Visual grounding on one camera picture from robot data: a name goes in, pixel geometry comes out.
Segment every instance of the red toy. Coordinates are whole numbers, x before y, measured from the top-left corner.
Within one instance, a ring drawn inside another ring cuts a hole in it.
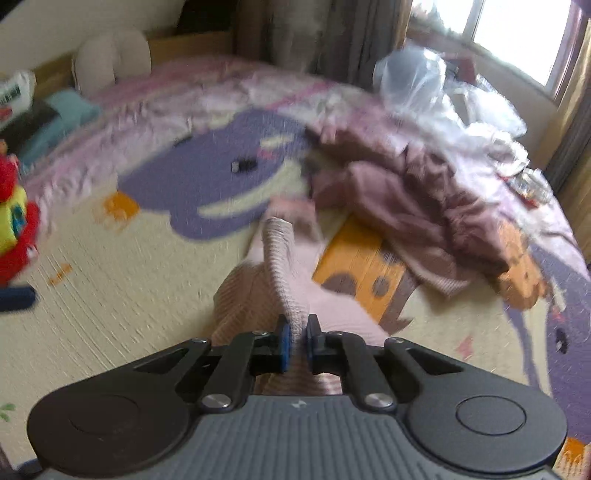
[[[18,180],[18,160],[16,156],[7,156],[8,147],[0,140],[0,203],[6,202],[14,191]]]
[[[18,238],[17,245],[0,257],[0,287],[8,283],[34,258],[37,257],[37,228],[39,227],[39,207],[27,203],[27,224]]]

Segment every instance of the windowsill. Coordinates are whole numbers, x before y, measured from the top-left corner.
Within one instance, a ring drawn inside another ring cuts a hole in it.
[[[489,50],[480,45],[474,43],[473,41],[466,40],[462,35],[457,34],[450,30],[444,30],[442,28],[437,28],[435,25],[428,24],[420,19],[415,17],[411,17],[411,20],[408,24],[408,32],[407,37],[410,37],[412,40],[413,33],[418,33],[422,35],[439,35],[441,37],[449,38],[462,47],[466,48],[467,50],[490,60],[497,65],[509,70],[511,74],[519,78],[521,81],[527,83],[532,88],[536,89],[540,94],[544,95],[548,100],[552,101],[552,103],[558,105],[560,102],[556,99],[551,92],[549,92],[542,84],[536,82],[532,77],[524,73],[522,70],[518,69],[514,65],[504,62],[497,57],[495,57]]]

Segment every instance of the wall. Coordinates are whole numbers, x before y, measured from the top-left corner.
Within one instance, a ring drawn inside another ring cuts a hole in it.
[[[557,111],[557,105],[539,88],[506,68],[502,63],[468,49],[453,38],[412,28],[409,29],[407,37],[437,51],[471,55],[474,58],[477,73],[485,77],[499,93],[513,103],[527,124],[527,133],[519,139],[519,142],[528,151],[536,151],[548,122]]]
[[[25,0],[0,22],[0,72],[37,67],[105,30],[172,27],[183,4],[184,0]]]

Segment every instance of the plastic bag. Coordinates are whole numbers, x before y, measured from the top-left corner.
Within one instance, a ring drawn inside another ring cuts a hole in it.
[[[525,128],[525,124],[513,106],[484,78],[480,77],[478,82],[489,90],[482,93],[492,96],[473,95],[468,92],[479,90],[477,87],[446,81],[445,61],[431,50],[413,44],[393,51],[374,70],[374,91],[379,93],[387,110],[411,121],[431,148],[449,159],[457,152],[472,155],[484,151],[492,161],[507,164],[506,170],[521,171],[528,164],[523,146],[513,141],[510,132],[504,134],[498,126],[476,118],[498,124],[504,121],[504,126],[513,132],[519,132],[519,127]],[[466,123],[472,120],[474,123],[466,127],[448,93],[464,99]],[[499,113],[491,112],[499,105]]]
[[[492,125],[513,138],[527,132],[527,126],[513,104],[497,91],[485,92],[480,88],[464,83],[469,123],[480,122]]]

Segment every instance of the gray gripper base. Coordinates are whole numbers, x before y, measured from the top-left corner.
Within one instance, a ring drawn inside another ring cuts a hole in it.
[[[73,477],[48,469],[39,478],[71,480]],[[253,395],[239,410],[203,417],[190,438],[160,463],[118,478],[466,480],[472,477],[453,472],[423,456],[395,419],[360,411],[347,396]],[[558,479],[549,469],[521,478]]]

